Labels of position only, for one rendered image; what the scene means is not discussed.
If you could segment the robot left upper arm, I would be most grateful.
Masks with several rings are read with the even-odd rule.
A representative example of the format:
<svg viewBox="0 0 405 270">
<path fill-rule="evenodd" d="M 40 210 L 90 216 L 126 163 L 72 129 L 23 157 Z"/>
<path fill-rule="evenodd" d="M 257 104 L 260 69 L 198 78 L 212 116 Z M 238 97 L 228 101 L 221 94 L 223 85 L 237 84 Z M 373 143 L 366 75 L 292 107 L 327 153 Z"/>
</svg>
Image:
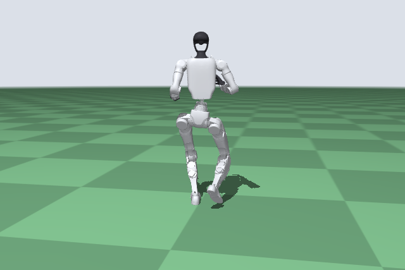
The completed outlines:
<svg viewBox="0 0 405 270">
<path fill-rule="evenodd" d="M 184 75 L 184 71 L 187 68 L 187 60 L 188 59 L 181 59 L 178 60 L 176 63 L 175 71 L 173 74 L 173 84 L 171 86 L 171 94 L 179 95 L 181 92 L 180 82 L 182 81 L 182 77 Z"/>
</svg>

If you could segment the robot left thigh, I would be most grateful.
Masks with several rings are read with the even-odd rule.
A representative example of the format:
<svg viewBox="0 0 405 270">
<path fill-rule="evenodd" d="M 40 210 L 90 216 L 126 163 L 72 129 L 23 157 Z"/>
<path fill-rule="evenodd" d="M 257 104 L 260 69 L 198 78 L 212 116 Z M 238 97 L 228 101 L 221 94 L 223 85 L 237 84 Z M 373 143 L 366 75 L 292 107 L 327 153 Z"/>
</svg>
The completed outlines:
<svg viewBox="0 0 405 270">
<path fill-rule="evenodd" d="M 189 126 L 190 114 L 180 113 L 176 120 L 176 126 L 179 128 L 180 136 L 184 142 L 185 151 L 188 152 L 189 162 L 196 161 L 197 152 L 194 148 L 192 126 Z"/>
</svg>

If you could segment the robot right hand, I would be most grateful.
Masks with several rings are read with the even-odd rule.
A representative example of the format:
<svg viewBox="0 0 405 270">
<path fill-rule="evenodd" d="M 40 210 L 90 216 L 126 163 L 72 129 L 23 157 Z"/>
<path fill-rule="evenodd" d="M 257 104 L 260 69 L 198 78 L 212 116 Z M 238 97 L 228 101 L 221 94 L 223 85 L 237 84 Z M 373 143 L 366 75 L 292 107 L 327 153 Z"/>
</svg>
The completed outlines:
<svg viewBox="0 0 405 270">
<path fill-rule="evenodd" d="M 219 86 L 225 85 L 225 82 L 222 81 L 222 79 L 218 75 L 216 75 L 216 82 L 217 82 L 216 84 L 218 84 Z"/>
</svg>

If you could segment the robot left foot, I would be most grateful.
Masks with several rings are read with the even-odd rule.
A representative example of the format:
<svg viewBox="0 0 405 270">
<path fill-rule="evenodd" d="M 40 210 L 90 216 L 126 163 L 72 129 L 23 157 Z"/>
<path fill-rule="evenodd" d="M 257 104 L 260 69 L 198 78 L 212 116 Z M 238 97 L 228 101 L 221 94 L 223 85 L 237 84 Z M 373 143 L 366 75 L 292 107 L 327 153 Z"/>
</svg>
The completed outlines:
<svg viewBox="0 0 405 270">
<path fill-rule="evenodd" d="M 199 205 L 199 200 L 201 199 L 201 194 L 198 192 L 198 196 L 196 195 L 196 193 L 194 193 L 194 196 L 193 196 L 193 194 L 191 193 L 190 198 L 191 198 L 192 205 L 195 205 L 195 206 Z"/>
</svg>

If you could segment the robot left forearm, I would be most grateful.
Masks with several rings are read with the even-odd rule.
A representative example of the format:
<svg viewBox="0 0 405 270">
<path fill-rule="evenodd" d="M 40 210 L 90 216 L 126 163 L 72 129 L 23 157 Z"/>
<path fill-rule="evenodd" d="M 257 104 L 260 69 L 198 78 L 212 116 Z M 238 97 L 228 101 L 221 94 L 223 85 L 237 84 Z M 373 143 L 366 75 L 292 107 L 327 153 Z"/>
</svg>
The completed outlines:
<svg viewBox="0 0 405 270">
<path fill-rule="evenodd" d="M 172 85 L 171 85 L 171 86 L 172 86 Z M 171 87 L 170 87 L 170 97 L 172 98 L 172 100 L 177 100 L 177 99 L 179 99 L 179 95 L 171 94 Z"/>
</svg>

